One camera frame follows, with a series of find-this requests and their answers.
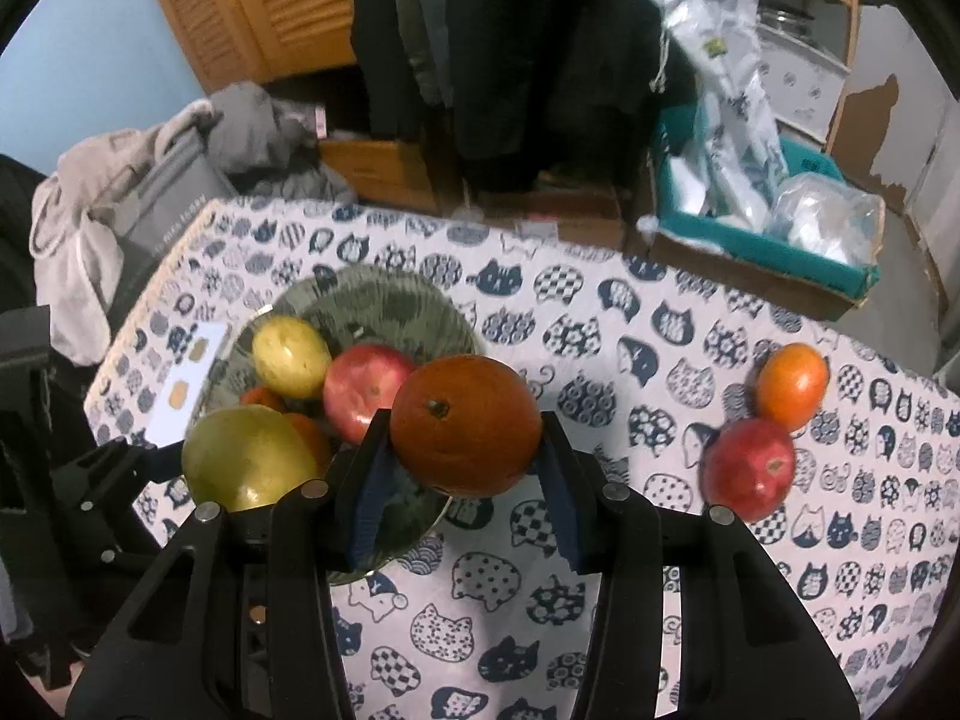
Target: black clamp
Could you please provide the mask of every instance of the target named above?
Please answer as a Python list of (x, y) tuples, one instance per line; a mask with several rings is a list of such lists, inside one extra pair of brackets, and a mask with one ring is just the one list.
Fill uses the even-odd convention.
[[(381, 410), (324, 481), (272, 507), (197, 507), (107, 626), (68, 720), (352, 717), (326, 572), (373, 547), (395, 470), (388, 422)], [(608, 482), (553, 413), (536, 472), (560, 553), (574, 571), (603, 575), (575, 720), (654, 716), (671, 565), (683, 604), (671, 717), (859, 717), (827, 643), (729, 509), (672, 512)]]

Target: gray bag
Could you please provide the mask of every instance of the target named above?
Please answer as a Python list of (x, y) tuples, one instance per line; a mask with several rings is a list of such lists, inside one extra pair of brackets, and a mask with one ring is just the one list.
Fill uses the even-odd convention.
[(237, 190), (214, 167), (195, 127), (186, 130), (136, 189), (119, 203), (112, 225), (124, 264), (107, 312), (116, 333), (163, 258), (210, 199)]

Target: tablecloth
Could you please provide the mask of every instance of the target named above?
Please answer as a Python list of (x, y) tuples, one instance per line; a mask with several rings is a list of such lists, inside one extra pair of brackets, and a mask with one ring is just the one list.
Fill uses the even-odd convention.
[[(795, 434), (789, 497), (752, 531), (864, 713), (902, 681), (928, 640), (960, 538), (960, 400), (829, 327), (687, 272), (391, 210), (213, 201), (101, 367), (85, 404), (98, 442), (143, 441), (192, 322), (229, 322), (235, 337), (296, 280), (359, 262), (430, 279), (486, 353), (562, 415), (575, 448), (683, 511), (701, 509), (703, 445), (749, 413), (757, 364), (786, 343), (815, 346), (829, 361), (829, 391)], [(150, 485), (136, 507), (162, 543), (192, 503), (177, 480)], [(597, 589), (557, 553), (535, 476), (497, 498), (455, 501), (402, 559), (332, 591), (357, 716), (568, 717)], [(677, 699), (678, 590), (678, 571), (666, 568), (659, 713)]]

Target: drawstring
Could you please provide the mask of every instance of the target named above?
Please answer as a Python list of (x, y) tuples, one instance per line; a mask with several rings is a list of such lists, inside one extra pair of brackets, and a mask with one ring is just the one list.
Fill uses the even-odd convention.
[(666, 91), (666, 60), (670, 55), (670, 35), (666, 30), (666, 21), (661, 19), (661, 63), (656, 78), (650, 81), (650, 91), (662, 95)]

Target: teal box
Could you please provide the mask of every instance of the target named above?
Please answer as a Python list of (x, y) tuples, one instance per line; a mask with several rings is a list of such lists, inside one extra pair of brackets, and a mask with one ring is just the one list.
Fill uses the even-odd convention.
[[(843, 265), (809, 251), (791, 247), (787, 242), (770, 236), (740, 230), (719, 223), (715, 218), (687, 214), (677, 209), (673, 178), (666, 157), (679, 153), (693, 137), (693, 106), (666, 108), (656, 124), (655, 147), (652, 149), (656, 169), (656, 215), (659, 225), (674, 235), (711, 241), (721, 245), (738, 260), (754, 263), (762, 268), (820, 284), (850, 300), (858, 301), (880, 280), (880, 268), (855, 268)], [(836, 162), (824, 154), (781, 137), (790, 175), (818, 172), (843, 181)]]

